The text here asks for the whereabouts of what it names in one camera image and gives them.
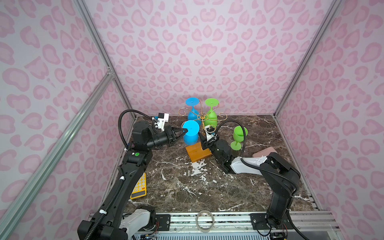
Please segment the gold wire rack wooden base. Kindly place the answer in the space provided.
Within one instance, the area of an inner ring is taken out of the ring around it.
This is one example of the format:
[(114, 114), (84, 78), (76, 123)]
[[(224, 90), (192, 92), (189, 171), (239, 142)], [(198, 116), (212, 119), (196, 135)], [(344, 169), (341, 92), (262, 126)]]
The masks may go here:
[[(189, 106), (186, 106), (184, 108), (180, 108), (179, 111), (178, 111), (178, 114), (180, 116), (187, 116), (187, 121), (188, 121), (188, 113), (189, 113), (190, 109), (191, 109), (191, 107), (189, 107)], [(187, 145), (187, 147), (186, 147), (186, 151), (188, 153), (188, 156), (190, 157), (190, 160), (193, 163), (195, 163), (195, 162), (197, 162), (199, 160), (202, 160), (202, 159), (212, 155), (212, 153), (210, 152), (209, 149), (202, 150), (202, 146), (201, 146), (201, 139), (202, 138), (206, 138), (206, 133), (205, 133), (205, 129), (204, 129), (204, 127), (205, 127), (204, 120), (205, 120), (205, 115), (206, 115), (207, 112), (205, 112), (203, 110), (203, 104), (202, 104), (201, 101), (200, 101), (200, 103), (197, 106), (195, 106), (195, 109), (200, 113), (199, 114), (199, 119), (201, 120), (201, 123), (202, 123), (200, 125), (200, 131), (198, 133), (199, 139), (198, 139), (198, 142), (196, 144), (194, 144), (192, 146), (188, 146)], [(224, 121), (224, 120), (226, 120), (228, 118), (228, 116), (226, 114), (224, 114), (224, 113), (219, 113), (219, 114), (217, 114), (217, 116), (218, 116), (218, 124), (219, 124), (219, 122)]]

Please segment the green wine glass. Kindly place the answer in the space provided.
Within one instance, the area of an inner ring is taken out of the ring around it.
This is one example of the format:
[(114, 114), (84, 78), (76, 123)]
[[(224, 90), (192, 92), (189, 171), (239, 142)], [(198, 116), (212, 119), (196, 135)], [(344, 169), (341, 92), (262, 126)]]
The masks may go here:
[(205, 104), (210, 107), (210, 110), (205, 115), (204, 124), (205, 126), (213, 126), (214, 128), (218, 125), (218, 116), (215, 112), (215, 107), (217, 107), (220, 103), (217, 99), (209, 98), (205, 100)]
[(244, 141), (244, 133), (241, 126), (235, 127), (233, 138), (234, 141), (231, 142), (231, 148), (234, 151), (239, 151), (242, 148), (241, 143)]

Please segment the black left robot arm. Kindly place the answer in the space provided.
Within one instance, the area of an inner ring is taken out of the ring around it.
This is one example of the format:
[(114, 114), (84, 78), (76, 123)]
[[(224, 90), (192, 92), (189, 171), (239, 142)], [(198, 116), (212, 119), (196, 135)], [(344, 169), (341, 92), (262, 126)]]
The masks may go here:
[(124, 210), (139, 179), (145, 173), (153, 157), (153, 150), (170, 147), (188, 132), (184, 128), (166, 126), (163, 132), (155, 133), (150, 123), (134, 124), (131, 146), (119, 168), (120, 178), (115, 182), (99, 210), (89, 221), (83, 220), (78, 227), (81, 240), (129, 240), (141, 229), (154, 231), (157, 228), (153, 207), (140, 207), (127, 217), (128, 223), (121, 227)]

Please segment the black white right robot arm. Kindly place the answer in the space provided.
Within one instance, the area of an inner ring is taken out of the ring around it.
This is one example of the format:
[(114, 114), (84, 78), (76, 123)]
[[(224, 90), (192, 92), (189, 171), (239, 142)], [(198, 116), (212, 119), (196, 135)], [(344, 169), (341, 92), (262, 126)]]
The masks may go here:
[(265, 223), (278, 229), (291, 208), (293, 196), (299, 190), (301, 174), (278, 153), (272, 152), (259, 158), (234, 157), (225, 140), (201, 140), (202, 148), (210, 150), (218, 165), (226, 174), (254, 174), (264, 177), (273, 191), (266, 210)]

